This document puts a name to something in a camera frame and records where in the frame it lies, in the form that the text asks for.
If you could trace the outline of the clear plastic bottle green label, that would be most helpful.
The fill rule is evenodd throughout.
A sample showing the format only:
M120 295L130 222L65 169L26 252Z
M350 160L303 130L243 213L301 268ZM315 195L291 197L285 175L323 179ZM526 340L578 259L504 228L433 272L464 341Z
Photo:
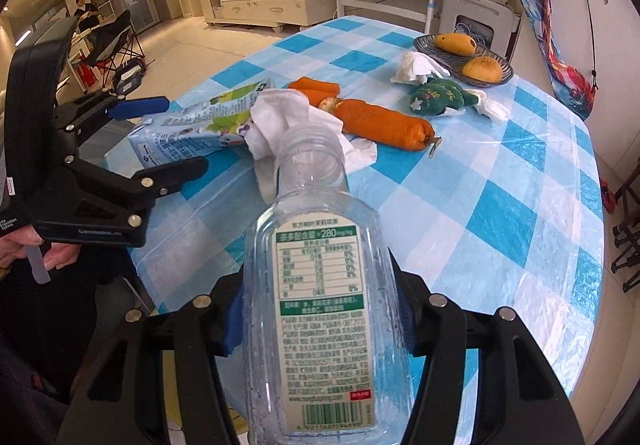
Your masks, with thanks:
M319 132L277 158L277 196L247 235L244 361L253 444L397 444L408 354L378 213L349 193Z

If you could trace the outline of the colourful hanging bag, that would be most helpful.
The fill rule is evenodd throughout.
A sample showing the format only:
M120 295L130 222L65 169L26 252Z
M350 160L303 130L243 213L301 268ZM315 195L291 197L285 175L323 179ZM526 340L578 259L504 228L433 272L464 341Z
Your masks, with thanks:
M555 98L580 119L586 120L592 113L598 90L596 44L593 32L590 32L592 69L591 76L587 77L579 69L564 61L556 45L552 31L551 0L520 0L520 2L532 26Z

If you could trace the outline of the small orange peel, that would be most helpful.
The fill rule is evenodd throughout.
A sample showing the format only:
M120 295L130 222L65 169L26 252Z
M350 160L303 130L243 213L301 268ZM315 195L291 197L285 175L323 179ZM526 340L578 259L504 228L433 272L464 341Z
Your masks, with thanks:
M302 92L308 98L309 104L318 107L327 98L338 98L341 87L337 83L314 80L302 77L288 83L288 89Z

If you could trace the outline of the large white tissue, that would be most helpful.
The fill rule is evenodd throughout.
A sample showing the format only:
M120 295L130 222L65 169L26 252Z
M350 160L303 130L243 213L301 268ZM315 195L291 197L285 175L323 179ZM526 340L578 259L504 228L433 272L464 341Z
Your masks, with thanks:
M294 139L310 140L316 132L329 135L338 147L347 174L368 168L378 160L378 145L363 138L343 134L344 122L311 106L300 92L267 89L260 92L250 109L250 128L245 143L252 154L256 181L262 199L271 204L277 196L277 158L294 144Z

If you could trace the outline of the black folding chair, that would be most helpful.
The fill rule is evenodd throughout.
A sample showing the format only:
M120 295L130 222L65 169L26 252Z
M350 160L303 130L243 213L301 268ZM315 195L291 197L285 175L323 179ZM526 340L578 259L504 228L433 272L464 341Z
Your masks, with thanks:
M104 81L120 64L133 58L140 58L143 67L146 67L145 54L128 9L111 23L93 28L88 33L87 40L90 53L86 58L86 64L99 70Z

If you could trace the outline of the green plush toy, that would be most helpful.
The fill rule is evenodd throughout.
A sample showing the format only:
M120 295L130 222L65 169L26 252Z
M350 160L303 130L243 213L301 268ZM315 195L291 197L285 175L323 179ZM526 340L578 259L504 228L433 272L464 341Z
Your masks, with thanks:
M454 80L435 78L416 88L409 98L409 109L423 117L448 115L466 106L480 104L480 98L464 90Z

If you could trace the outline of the white TV cabinet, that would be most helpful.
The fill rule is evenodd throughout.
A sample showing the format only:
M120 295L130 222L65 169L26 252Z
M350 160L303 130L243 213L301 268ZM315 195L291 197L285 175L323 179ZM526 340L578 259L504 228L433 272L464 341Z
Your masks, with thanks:
M200 0L209 25L256 26L275 32L285 26L300 30L336 15L336 0Z

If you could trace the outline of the white plastic stool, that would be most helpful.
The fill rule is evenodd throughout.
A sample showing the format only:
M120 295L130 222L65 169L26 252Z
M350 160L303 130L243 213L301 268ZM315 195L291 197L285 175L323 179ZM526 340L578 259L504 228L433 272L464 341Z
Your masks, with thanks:
M491 0L442 0L438 32L465 34L510 60L520 18Z

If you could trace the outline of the dark glass fruit bowl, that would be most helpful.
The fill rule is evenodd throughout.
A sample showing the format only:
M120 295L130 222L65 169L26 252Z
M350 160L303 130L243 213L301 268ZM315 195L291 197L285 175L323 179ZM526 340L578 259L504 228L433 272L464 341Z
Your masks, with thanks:
M502 56L486 49L484 46L477 46L473 55L459 55L450 53L439 48L435 42L436 35L422 35L413 40L413 47L444 66L451 72L451 75L462 82L471 84L471 86L479 88L490 88L506 84L514 76L514 70L507 60ZM467 75L463 72L463 68L469 61L477 58L490 58L497 66L500 67L500 78L478 79L475 76Z

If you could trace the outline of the person in background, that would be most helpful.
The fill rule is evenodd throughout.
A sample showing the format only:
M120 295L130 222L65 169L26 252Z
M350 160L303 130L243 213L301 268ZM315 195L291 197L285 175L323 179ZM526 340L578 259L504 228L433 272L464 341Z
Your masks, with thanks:
M98 9L88 0L76 0L77 9L74 13L78 17L80 32L96 28L100 24Z

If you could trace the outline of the red slipper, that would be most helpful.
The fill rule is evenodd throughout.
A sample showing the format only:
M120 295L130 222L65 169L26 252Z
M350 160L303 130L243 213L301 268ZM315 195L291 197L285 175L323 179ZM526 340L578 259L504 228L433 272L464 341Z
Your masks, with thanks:
M616 208L616 199L605 180L600 180L600 191L604 210L607 213L613 214Z

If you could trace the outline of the black bag on floor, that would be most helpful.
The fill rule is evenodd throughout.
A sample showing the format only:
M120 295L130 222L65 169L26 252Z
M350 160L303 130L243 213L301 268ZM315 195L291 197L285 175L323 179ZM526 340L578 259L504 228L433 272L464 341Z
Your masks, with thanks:
M112 86L116 95L128 95L141 86L146 72L145 62L140 57L133 57L117 67L114 72Z

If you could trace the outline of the small white tissue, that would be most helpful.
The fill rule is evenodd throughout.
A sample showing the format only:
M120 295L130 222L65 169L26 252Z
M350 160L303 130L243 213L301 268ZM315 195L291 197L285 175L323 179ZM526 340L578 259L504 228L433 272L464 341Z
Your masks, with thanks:
M500 102L488 98L484 91L471 89L469 93L477 98L477 102L473 104L477 113L494 122L506 122L509 120L510 110Z

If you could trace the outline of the blue white checkered tablecloth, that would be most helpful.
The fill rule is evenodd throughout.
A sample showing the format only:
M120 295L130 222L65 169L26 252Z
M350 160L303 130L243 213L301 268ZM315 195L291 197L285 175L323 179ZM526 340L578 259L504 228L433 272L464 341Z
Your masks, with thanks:
M419 33L340 18L277 39L207 76L172 109L270 79L335 82L408 114L407 87L390 83ZM566 393L584 368L601 297L603 208L587 127L524 79L487 91L509 110L492 122L473 108L430 120L435 156L378 145L373 166L348 177L378 211L398 263L462 309L512 306ZM244 233L267 206L245 146L208 157L205 176L153 208L146 245L131 250L160 313L175 311L243 262Z

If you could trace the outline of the dark wooden chair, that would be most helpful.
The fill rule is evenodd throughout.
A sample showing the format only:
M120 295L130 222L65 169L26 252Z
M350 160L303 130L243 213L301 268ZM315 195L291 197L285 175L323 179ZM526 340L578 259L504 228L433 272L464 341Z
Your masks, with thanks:
M620 254L612 261L611 272L616 274L622 269L636 269L634 275L623 283L624 292L639 285L639 193L634 189L639 176L640 165L637 165L614 195L616 204L622 208L623 220L612 229L614 246L620 249Z

